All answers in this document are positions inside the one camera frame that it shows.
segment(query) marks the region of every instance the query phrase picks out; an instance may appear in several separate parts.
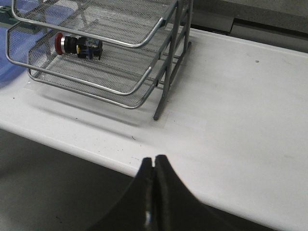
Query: mesh tray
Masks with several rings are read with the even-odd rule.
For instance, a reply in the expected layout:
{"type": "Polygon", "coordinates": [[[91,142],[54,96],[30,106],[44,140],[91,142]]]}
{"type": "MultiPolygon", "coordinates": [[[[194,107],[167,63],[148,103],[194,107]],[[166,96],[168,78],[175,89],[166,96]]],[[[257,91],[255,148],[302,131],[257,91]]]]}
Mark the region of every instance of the mesh tray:
{"type": "Polygon", "coordinates": [[[172,14],[176,0],[13,0],[25,22],[127,47],[148,42],[172,14]]]}
{"type": "Polygon", "coordinates": [[[86,95],[127,109],[136,109],[142,106],[150,93],[156,87],[156,82],[162,78],[164,73],[165,62],[158,61],[153,69],[153,72],[137,91],[131,95],[122,96],[88,85],[80,84],[65,78],[29,69],[29,75],[35,81],[43,82],[58,88],[86,95]]]}
{"type": "Polygon", "coordinates": [[[56,53],[56,31],[41,28],[32,36],[31,33],[33,31],[25,28],[24,23],[8,31],[7,52],[12,62],[121,95],[132,94],[146,80],[159,57],[162,44],[167,43],[170,35],[168,26],[161,28],[151,42],[140,49],[105,43],[101,60],[84,60],[74,54],[56,53]],[[21,43],[28,43],[28,49],[13,50],[21,43]]]}

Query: black electrical component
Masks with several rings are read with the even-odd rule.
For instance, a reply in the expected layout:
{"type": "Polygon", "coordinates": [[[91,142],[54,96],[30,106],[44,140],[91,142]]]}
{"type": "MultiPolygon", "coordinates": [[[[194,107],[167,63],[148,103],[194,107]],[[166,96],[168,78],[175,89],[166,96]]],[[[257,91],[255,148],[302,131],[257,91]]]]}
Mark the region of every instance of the black electrical component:
{"type": "Polygon", "coordinates": [[[102,41],[86,37],[63,36],[61,32],[56,34],[54,46],[58,55],[77,54],[81,59],[98,57],[100,60],[103,53],[102,41]]]}

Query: dark floor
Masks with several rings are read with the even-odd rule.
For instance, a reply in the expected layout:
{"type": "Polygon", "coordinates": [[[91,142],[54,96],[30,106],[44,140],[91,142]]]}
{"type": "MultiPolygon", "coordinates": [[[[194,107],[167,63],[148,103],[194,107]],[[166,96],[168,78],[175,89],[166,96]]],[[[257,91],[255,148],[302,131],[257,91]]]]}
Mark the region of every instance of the dark floor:
{"type": "Polygon", "coordinates": [[[84,231],[131,179],[0,130],[0,230],[84,231]]]}

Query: wire mesh desk organizer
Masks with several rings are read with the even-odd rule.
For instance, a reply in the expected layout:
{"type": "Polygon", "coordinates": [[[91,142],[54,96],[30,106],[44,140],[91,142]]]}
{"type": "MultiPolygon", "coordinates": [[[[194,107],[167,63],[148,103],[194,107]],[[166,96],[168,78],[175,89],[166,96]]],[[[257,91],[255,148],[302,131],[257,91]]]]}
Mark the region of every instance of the wire mesh desk organizer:
{"type": "Polygon", "coordinates": [[[128,109],[140,107],[163,84],[154,115],[158,120],[190,46],[192,6],[193,0],[12,0],[20,22],[7,32],[7,57],[27,67],[35,81],[128,109]],[[35,40],[34,45],[13,51],[28,42],[25,31],[33,34],[27,40],[35,40]],[[101,41],[100,58],[59,55],[59,33],[101,41]]]}

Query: white surface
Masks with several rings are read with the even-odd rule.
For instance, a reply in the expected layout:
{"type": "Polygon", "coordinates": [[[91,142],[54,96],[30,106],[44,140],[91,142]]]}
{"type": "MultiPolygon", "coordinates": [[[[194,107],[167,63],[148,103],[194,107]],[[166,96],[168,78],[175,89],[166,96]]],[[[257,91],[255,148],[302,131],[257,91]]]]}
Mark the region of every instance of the white surface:
{"type": "Polygon", "coordinates": [[[123,173],[167,154],[203,202],[308,230],[308,55],[194,30],[158,122],[36,82],[0,89],[0,127],[123,173]]]}

